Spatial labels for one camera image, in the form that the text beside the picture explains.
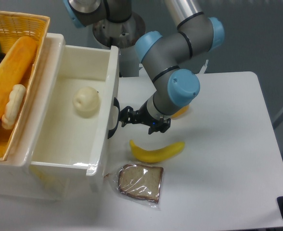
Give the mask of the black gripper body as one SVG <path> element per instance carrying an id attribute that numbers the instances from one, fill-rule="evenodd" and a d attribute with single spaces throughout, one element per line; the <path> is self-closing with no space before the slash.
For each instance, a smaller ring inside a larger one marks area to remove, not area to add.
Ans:
<path id="1" fill-rule="evenodd" d="M 137 121 L 138 123 L 150 126 L 150 123 L 152 121 L 155 121 L 157 119 L 153 118 L 150 113 L 148 112 L 147 109 L 147 102 L 145 102 L 138 111 L 138 115 L 137 115 Z"/>

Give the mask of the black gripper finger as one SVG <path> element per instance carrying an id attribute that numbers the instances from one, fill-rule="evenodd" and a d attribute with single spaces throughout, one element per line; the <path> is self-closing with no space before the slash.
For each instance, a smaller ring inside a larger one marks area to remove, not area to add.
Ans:
<path id="1" fill-rule="evenodd" d="M 121 122 L 121 127 L 127 124 L 137 124 L 138 111 L 134 111 L 132 107 L 126 106 L 120 111 L 119 122 Z"/>
<path id="2" fill-rule="evenodd" d="M 171 125 L 170 118 L 166 120 L 160 118 L 159 120 L 152 121 L 148 129 L 148 134 L 152 134 L 154 132 L 165 133 L 170 128 L 170 125 Z"/>

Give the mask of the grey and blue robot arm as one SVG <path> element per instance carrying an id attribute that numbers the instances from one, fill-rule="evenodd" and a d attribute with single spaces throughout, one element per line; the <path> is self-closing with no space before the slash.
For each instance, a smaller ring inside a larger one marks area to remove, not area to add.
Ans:
<path id="1" fill-rule="evenodd" d="M 64 5 L 76 27 L 93 26 L 104 47 L 133 48 L 134 60 L 146 70 L 156 91 L 138 109 L 119 109 L 117 125 L 143 124 L 149 133 L 166 132 L 171 117 L 199 93 L 200 82 L 180 63 L 211 51 L 224 42 L 225 31 L 215 17 L 206 17 L 196 0 L 165 2 L 177 32 L 164 37 L 145 32 L 144 21 L 132 11 L 129 0 L 66 0 Z"/>

